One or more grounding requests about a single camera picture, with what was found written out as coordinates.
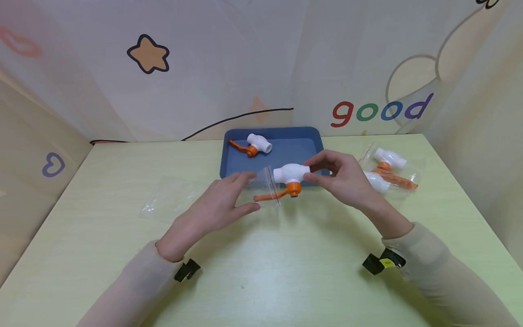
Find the clear plastic bag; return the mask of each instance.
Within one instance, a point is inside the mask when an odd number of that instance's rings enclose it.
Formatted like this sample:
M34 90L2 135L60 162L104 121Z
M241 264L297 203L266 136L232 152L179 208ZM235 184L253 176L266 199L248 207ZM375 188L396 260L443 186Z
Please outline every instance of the clear plastic bag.
M163 176L140 212L140 217L172 223L205 192L209 185Z
M254 202L255 196L267 195L267 200L257 201L262 208L280 206L280 199L277 194L280 192L280 184L274 181L272 168L267 166L256 174L256 177L250 179L247 186L243 189L238 197L236 206L245 203Z
M425 169L424 157L406 158L375 142L359 163L371 185L389 198L405 198L414 192Z
M202 182L163 176L145 202L140 217L172 223L176 217L189 209L208 187L208 184ZM238 197L236 206L254 202L256 195L276 195L279 188L279 184L274 182L272 169L265 167L255 178L248 181ZM277 207L280 200L274 196L270 200L260 201L259 204L262 208Z

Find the sleeve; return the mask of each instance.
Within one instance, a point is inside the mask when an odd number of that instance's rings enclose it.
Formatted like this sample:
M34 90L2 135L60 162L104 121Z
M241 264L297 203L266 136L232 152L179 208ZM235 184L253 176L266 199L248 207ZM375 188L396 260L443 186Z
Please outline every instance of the sleeve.
M398 239L382 240L401 255L403 277L446 316L452 326L516 327L519 324L490 287L419 223Z
M174 285L182 262L172 263L149 242L87 311L77 327L139 326Z

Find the table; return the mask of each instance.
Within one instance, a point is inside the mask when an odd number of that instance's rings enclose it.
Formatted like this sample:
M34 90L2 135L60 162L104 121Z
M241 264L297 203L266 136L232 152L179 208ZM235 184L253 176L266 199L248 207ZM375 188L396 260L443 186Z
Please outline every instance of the table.
M356 156L377 141L425 155L401 207L440 236L523 322L523 273L422 135L328 137ZM210 183L222 141L96 145L0 289L1 326L73 326L126 262L168 225L139 217L163 175ZM211 234L187 255L202 273L177 285L145 325L437 326L437 315L394 269L371 276L379 234L317 187Z

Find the lips drawing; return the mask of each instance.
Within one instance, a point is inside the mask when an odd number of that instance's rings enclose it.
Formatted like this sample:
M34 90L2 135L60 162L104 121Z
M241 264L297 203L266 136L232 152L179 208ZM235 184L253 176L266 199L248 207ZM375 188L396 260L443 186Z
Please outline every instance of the lips drawing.
M24 57L36 58L42 54L40 47L31 39L14 34L3 25L0 25L0 40L14 53Z

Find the left hand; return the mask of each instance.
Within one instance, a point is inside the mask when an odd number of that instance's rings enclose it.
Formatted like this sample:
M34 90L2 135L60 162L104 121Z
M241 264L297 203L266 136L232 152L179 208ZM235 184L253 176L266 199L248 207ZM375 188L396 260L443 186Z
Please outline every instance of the left hand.
M198 200L174 220L169 230L156 243L160 255L168 261L178 262L206 234L259 210L260 205L257 203L235 207L242 189L255 176L252 172L234 173L212 182Z

